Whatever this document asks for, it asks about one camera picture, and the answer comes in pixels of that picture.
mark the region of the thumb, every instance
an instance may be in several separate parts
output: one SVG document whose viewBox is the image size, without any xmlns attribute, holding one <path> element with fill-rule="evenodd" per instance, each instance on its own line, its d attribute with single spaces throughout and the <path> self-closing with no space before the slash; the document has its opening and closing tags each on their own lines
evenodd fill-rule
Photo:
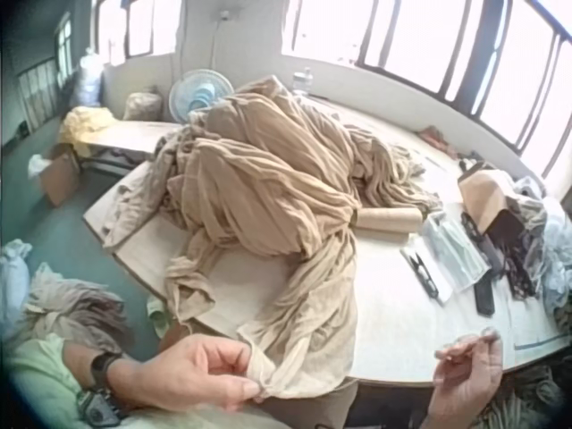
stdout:
<svg viewBox="0 0 572 429">
<path fill-rule="evenodd" d="M 258 383 L 236 375 L 206 375 L 201 383 L 204 402 L 227 407 L 250 400 L 260 394 Z"/>
</svg>

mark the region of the hand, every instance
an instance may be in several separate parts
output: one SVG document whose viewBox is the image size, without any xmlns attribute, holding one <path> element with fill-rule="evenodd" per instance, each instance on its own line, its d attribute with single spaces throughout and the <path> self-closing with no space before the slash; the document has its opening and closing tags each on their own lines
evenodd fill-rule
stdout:
<svg viewBox="0 0 572 429">
<path fill-rule="evenodd" d="M 120 398 L 141 405 L 184 411 L 210 403 L 236 410 L 260 393 L 257 383 L 242 377 L 249 360 L 247 344 L 190 335 L 144 364 L 112 364 L 107 374 Z"/>
<path fill-rule="evenodd" d="M 461 338 L 435 356 L 440 362 L 433 376 L 435 390 L 424 427 L 467 428 L 501 384 L 501 338 L 488 330 L 480 337 Z"/>
</svg>

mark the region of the green floor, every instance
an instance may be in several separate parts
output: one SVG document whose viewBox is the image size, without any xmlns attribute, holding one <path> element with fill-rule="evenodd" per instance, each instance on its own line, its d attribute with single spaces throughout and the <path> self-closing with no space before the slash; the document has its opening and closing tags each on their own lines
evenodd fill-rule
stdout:
<svg viewBox="0 0 572 429">
<path fill-rule="evenodd" d="M 84 212 L 118 179 L 85 171 L 80 189 L 53 208 L 39 184 L 28 179 L 28 161 L 56 142 L 59 119 L 47 122 L 2 157 L 2 243 L 19 238 L 30 243 L 31 273 L 42 262 L 67 278 L 106 284 L 125 300 L 125 312 L 135 333 L 128 352 L 138 359 L 154 355 L 158 339 L 146 315 L 148 293 L 122 269 L 83 222 Z"/>
</svg>

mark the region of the bottle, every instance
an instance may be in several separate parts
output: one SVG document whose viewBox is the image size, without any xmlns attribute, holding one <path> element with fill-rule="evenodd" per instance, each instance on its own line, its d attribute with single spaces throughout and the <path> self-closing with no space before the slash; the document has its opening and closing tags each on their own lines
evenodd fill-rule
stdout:
<svg viewBox="0 0 572 429">
<path fill-rule="evenodd" d="M 312 80 L 314 80 L 314 77 L 309 67 L 306 67 L 303 72 L 295 72 L 292 81 L 292 92 L 297 96 L 307 96 L 312 87 Z"/>
</svg>

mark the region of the cardboard box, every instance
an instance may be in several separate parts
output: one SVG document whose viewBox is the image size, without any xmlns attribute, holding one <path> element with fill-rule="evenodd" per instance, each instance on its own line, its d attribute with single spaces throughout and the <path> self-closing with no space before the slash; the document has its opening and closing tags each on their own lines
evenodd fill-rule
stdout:
<svg viewBox="0 0 572 429">
<path fill-rule="evenodd" d="M 44 158 L 52 163 L 39 174 L 40 183 L 49 200 L 58 207 L 80 185 L 80 165 L 72 145 L 64 143 L 52 147 Z"/>
</svg>

